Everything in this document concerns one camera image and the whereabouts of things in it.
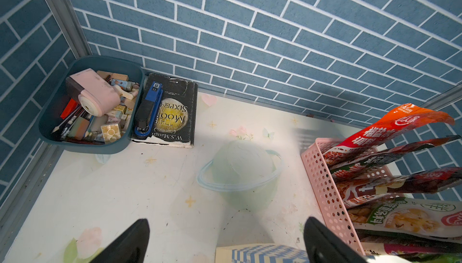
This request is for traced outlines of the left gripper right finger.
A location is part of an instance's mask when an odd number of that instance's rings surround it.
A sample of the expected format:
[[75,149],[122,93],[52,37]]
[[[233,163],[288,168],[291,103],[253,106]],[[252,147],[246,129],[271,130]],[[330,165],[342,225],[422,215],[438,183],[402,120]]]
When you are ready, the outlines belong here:
[[310,263],[366,263],[315,217],[304,224],[303,239]]

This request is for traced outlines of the orange red condiment packet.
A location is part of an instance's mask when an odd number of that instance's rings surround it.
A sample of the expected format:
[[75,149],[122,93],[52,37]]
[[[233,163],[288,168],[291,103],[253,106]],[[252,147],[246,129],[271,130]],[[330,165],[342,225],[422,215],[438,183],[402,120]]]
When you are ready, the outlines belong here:
[[388,112],[376,123],[330,148],[323,153],[323,157],[328,167],[333,168],[408,131],[439,122],[455,124],[454,118],[445,112],[425,109],[412,103],[403,104]]

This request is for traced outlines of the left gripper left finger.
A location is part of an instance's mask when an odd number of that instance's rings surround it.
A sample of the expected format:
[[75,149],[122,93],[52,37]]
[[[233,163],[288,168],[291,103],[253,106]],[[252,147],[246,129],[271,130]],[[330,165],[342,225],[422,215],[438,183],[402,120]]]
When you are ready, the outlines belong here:
[[138,219],[91,260],[91,263],[143,263],[149,237],[148,220],[146,218]]

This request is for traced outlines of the white checkered paper bag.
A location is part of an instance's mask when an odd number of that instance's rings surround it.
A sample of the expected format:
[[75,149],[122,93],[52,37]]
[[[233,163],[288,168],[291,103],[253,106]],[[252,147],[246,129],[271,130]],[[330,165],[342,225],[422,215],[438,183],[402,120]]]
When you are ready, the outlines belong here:
[[218,247],[216,263],[308,263],[305,250],[278,244],[245,244]]

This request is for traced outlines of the dark red condiment packet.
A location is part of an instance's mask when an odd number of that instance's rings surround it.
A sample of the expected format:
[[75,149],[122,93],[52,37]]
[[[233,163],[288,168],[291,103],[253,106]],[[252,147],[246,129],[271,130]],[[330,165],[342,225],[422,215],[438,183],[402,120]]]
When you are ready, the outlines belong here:
[[444,138],[431,139],[409,143],[403,146],[397,146],[384,151],[374,152],[368,155],[362,155],[345,163],[340,163],[338,167],[331,169],[331,174],[335,180],[348,180],[361,176],[363,173],[370,172],[374,168],[392,163],[408,153],[422,151],[429,148],[435,148],[445,143],[461,139],[460,135],[452,135]]

